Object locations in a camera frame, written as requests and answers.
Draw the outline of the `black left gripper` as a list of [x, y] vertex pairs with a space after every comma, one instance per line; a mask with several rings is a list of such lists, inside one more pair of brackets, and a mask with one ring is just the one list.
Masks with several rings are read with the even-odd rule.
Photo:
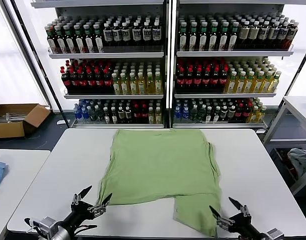
[[85, 220], [91, 219], [91, 214], [94, 217], [99, 217], [106, 212], [112, 193], [110, 193], [100, 204], [91, 207], [91, 204], [81, 201], [91, 190], [90, 185], [84, 188], [80, 193], [74, 194], [71, 202], [71, 213], [60, 223], [60, 226], [68, 232], [75, 232]]

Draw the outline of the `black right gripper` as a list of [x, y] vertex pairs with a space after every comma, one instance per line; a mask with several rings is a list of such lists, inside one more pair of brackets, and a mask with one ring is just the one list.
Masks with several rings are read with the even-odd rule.
[[259, 232], [251, 224], [252, 217], [247, 205], [242, 205], [239, 201], [231, 197], [229, 197], [229, 200], [242, 214], [236, 214], [230, 218], [221, 217], [221, 215], [210, 205], [209, 208], [213, 217], [216, 219], [217, 225], [224, 230], [229, 229], [230, 233], [238, 233], [247, 240], [261, 240], [264, 238], [264, 234]]

